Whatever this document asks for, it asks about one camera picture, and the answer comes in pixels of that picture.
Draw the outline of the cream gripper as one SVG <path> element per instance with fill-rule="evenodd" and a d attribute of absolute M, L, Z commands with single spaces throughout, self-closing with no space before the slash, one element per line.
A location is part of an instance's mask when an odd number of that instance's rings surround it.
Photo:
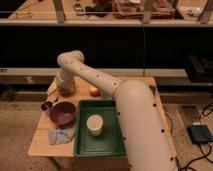
<path fill-rule="evenodd" d="M 58 92 L 63 97 L 70 97 L 75 92 L 75 80 L 64 81 L 61 78 L 56 78 L 56 86 Z"/>

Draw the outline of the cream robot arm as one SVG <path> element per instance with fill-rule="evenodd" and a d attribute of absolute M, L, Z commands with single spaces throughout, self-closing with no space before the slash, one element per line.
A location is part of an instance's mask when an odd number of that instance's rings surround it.
<path fill-rule="evenodd" d="M 178 171 L 152 90 L 139 80 L 123 81 L 84 64 L 75 50 L 57 57 L 59 85 L 75 75 L 115 100 L 131 171 Z"/>

